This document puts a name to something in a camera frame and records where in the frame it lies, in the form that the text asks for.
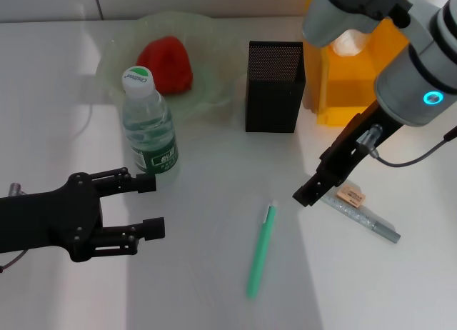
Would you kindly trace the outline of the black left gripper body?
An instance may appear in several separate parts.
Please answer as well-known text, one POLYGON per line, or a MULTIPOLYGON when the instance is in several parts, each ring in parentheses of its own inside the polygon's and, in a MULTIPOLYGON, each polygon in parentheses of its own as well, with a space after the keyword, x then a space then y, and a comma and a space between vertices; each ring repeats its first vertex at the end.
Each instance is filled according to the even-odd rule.
POLYGON ((87 173, 70 175, 60 188, 1 199, 1 253, 57 246, 74 262, 94 257, 101 226, 100 196, 87 173))

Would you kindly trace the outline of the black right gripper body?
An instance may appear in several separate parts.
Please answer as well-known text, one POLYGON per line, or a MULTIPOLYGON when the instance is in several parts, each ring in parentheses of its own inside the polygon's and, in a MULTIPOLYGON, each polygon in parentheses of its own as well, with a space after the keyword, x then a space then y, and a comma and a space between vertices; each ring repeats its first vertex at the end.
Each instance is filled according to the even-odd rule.
POLYGON ((316 174, 319 188, 339 186, 377 146, 401 128, 378 104, 373 102, 355 115, 332 145, 321 155, 316 174))

